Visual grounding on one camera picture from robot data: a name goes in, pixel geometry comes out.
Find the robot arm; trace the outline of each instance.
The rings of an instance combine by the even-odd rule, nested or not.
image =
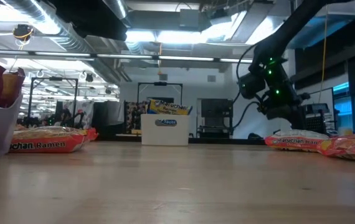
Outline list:
[[[351,0],[304,0],[284,24],[272,35],[256,44],[250,73],[239,78],[241,95],[246,99],[260,100],[258,110],[268,119],[287,119],[292,128],[305,129],[305,112],[300,106],[309,94],[297,95],[292,82],[285,73],[282,55],[294,36],[325,5]],[[262,97],[258,92],[269,90]]]

